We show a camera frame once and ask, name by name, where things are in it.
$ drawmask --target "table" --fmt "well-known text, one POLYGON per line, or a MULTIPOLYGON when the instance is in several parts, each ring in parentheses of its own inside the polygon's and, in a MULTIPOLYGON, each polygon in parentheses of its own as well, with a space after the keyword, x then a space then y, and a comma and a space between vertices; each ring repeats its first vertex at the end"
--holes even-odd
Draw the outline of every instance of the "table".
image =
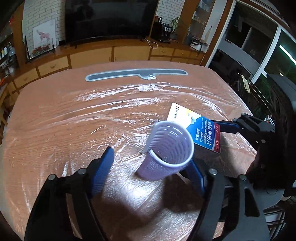
MULTIPOLYGON (((211 69, 175 62, 97 64, 27 85, 12 110, 3 150, 8 208, 4 215, 17 234, 24 237, 30 211, 49 174, 71 175, 111 146, 114 164, 102 194, 93 200, 107 237, 112 241, 186 240, 202 204, 188 180, 173 175, 148 182, 135 175, 153 123, 167 118, 172 102, 214 120, 250 114, 211 69), (137 68, 183 69, 188 75, 85 81, 92 73, 137 68)), ((227 175, 245 173, 255 157, 255 150, 239 134, 222 134, 221 150, 219 158, 206 162, 227 175)), ((79 233, 75 217, 70 217, 79 233)))

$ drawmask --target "cup rim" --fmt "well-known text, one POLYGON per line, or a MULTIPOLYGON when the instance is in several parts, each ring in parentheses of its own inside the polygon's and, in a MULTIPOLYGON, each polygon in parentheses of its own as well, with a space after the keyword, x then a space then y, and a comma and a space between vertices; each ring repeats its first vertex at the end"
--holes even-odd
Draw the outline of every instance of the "cup rim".
POLYGON ((189 140, 189 145, 191 146, 191 152, 190 152, 190 155, 189 157, 182 163, 179 163, 179 164, 171 164, 171 163, 167 163, 163 160, 161 160, 155 153, 152 149, 150 149, 148 152, 149 154, 161 165, 165 166, 165 167, 182 167, 184 165, 186 165, 191 159, 192 159, 192 156, 193 156, 193 153, 194 153, 194 143, 193 143, 193 139, 190 135, 190 133, 188 132, 188 130, 186 130, 184 127, 182 127, 181 125, 175 123, 175 122, 172 122, 172 121, 167 121, 167 120, 163 120, 163 121, 160 121, 160 122, 157 122, 155 124, 156 125, 161 125, 161 124, 170 124, 172 126, 175 126, 177 128, 179 128, 183 134, 185 135, 185 138, 189 140))

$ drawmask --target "coffee machine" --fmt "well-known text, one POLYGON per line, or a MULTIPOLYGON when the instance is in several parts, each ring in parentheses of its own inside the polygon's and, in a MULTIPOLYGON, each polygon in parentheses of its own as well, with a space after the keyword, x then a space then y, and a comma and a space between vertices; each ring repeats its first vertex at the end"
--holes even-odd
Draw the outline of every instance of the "coffee machine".
POLYGON ((169 24, 162 23, 162 17, 155 16, 151 38, 159 42, 170 43, 168 39, 170 38, 171 31, 172 27, 169 24))

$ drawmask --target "blue gripper pad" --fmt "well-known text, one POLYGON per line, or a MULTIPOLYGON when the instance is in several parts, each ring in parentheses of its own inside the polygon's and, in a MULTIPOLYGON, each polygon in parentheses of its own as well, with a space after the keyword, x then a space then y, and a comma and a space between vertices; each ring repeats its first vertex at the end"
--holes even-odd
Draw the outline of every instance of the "blue gripper pad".
POLYGON ((103 155, 99 159, 92 160, 88 166, 91 176, 91 197, 100 193, 105 184, 107 175, 114 161, 114 150, 107 147, 103 155))
POLYGON ((205 194, 205 185, 204 185, 203 175, 198 169, 198 167, 195 165, 193 160, 190 160, 185 171, 195 191, 198 193, 198 195, 203 197, 205 194))

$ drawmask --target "television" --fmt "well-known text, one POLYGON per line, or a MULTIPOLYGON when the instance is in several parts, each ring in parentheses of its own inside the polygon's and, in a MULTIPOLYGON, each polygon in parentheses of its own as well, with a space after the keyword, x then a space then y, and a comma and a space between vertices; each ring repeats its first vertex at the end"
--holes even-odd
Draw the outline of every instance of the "television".
POLYGON ((149 35, 158 0, 66 0, 66 43, 149 35))

